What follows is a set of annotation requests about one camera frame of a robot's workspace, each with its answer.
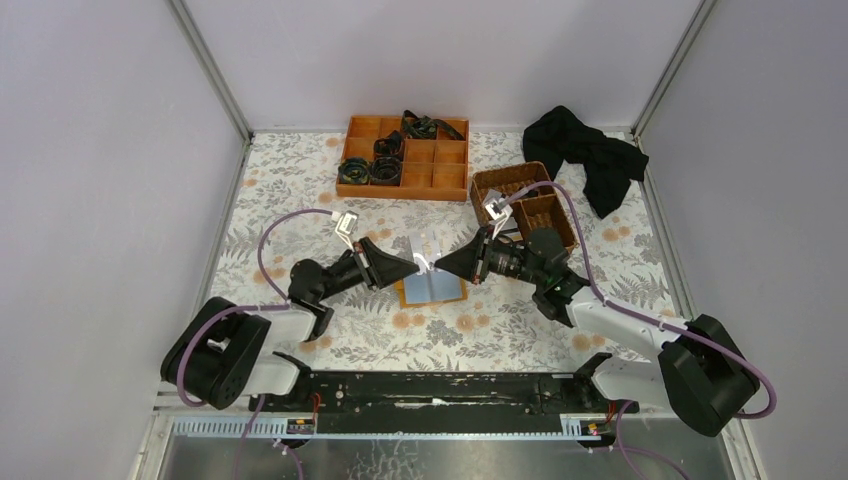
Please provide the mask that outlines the card with dark stripe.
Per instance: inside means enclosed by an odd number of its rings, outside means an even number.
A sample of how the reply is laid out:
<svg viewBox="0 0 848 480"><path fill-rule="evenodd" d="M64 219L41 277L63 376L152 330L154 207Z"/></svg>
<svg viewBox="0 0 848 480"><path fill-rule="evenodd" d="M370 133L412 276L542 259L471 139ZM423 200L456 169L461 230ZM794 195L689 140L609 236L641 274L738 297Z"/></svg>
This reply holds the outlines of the card with dark stripe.
<svg viewBox="0 0 848 480"><path fill-rule="evenodd" d="M413 232L409 236L413 262L423 275L436 269L435 262L442 258L441 242L434 230Z"/></svg>

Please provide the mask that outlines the brown wicker basket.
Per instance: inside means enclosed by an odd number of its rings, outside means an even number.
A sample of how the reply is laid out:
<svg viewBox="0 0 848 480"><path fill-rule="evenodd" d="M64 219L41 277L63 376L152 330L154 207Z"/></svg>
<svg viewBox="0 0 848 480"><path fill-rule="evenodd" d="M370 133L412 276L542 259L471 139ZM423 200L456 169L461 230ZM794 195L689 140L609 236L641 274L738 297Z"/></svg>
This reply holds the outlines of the brown wicker basket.
<svg viewBox="0 0 848 480"><path fill-rule="evenodd" d="M477 172L471 177L470 199L479 225L491 222L484 203L490 193L509 197L522 188L550 179L541 162L499 167ZM512 219L522 236L539 228L552 228L571 253L578 245L577 236L567 218L563 200L552 186L540 186L511 204Z"/></svg>

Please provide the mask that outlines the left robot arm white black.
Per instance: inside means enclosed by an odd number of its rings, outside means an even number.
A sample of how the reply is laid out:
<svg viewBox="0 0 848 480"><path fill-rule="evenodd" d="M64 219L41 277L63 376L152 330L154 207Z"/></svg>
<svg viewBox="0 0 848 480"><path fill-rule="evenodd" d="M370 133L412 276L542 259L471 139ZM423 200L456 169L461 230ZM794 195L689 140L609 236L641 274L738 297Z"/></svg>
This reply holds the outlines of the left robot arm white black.
<svg viewBox="0 0 848 480"><path fill-rule="evenodd" d="M243 394L289 394L305 369L276 353L277 343L320 338L334 316L325 299L359 285L380 290L418 271L367 237L328 267L301 260L290 271L284 304L239 306L210 298L165 355L160 377L194 407L223 410Z"/></svg>

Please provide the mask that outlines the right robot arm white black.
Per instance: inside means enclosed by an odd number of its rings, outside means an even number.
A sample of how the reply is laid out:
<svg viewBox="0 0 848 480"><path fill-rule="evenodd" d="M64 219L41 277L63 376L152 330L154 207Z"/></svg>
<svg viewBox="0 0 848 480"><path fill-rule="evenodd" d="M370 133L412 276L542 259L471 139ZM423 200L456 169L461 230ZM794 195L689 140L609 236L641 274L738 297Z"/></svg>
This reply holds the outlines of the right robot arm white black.
<svg viewBox="0 0 848 480"><path fill-rule="evenodd" d="M764 386L715 318L681 321L604 296L568 265L569 252L552 229L534 230L521 244L494 238L482 227L467 245L434 263L474 284L491 274L534 286L532 300L548 319L621 344L641 361L610 358L590 378L610 400L667 409L697 433L714 437Z"/></svg>

